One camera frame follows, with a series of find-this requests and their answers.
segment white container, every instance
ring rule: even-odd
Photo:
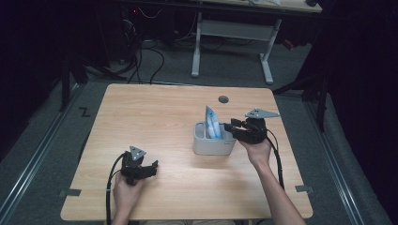
[[[193,129],[193,152],[198,155],[228,156],[237,141],[232,134],[225,131],[220,123],[222,139],[210,139],[206,129],[206,122],[199,122]]]

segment dark background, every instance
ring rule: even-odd
[[[1,159],[59,80],[66,53],[77,52],[102,66],[129,58],[118,5],[95,7],[40,1],[0,4]],[[398,179],[397,3],[339,0],[320,4],[324,15],[348,20],[321,26],[287,19],[277,43],[288,39],[296,46],[313,44],[298,81],[314,74],[322,77],[327,72],[328,91],[352,151],[390,219],[398,223],[393,208],[398,201],[397,193],[392,184]],[[146,9],[154,14],[157,11]],[[165,10],[151,22],[134,14],[130,16],[137,20],[137,32],[141,35],[173,45],[177,38],[174,30],[181,34],[189,31],[192,15]],[[301,88],[309,86],[319,87],[319,80]]]

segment white desk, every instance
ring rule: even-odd
[[[242,7],[261,7],[274,8],[279,10],[294,10],[302,12],[321,12],[322,8],[319,5],[309,7],[303,0],[281,0],[281,4],[270,3],[266,0],[254,1],[255,5],[251,5],[249,1],[241,0],[204,0],[203,2],[233,4]],[[269,69],[268,58],[272,50],[275,38],[278,35],[282,20],[276,20],[273,26],[254,25],[237,22],[220,22],[212,20],[202,20],[202,13],[198,13],[197,27],[196,27],[196,44],[193,53],[192,72],[193,77],[199,76],[200,70],[200,42],[202,35],[243,38],[266,41],[267,45],[263,53],[260,53],[260,62],[263,67],[264,76],[267,84],[273,84],[272,74]]]

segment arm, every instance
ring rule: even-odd
[[[249,161],[260,177],[274,223],[277,225],[305,224],[296,206],[279,185],[269,167],[270,143],[267,140],[258,144],[239,142],[246,148]]]
[[[112,225],[127,225],[129,223],[132,208],[138,201],[144,183],[145,180],[139,180],[135,186],[130,186],[126,183],[126,177],[120,172],[116,174],[114,187],[116,212]]]

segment black hole on table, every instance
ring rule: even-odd
[[[229,98],[227,96],[220,96],[219,97],[219,102],[220,103],[225,104],[225,103],[228,103],[228,101],[229,101]]]

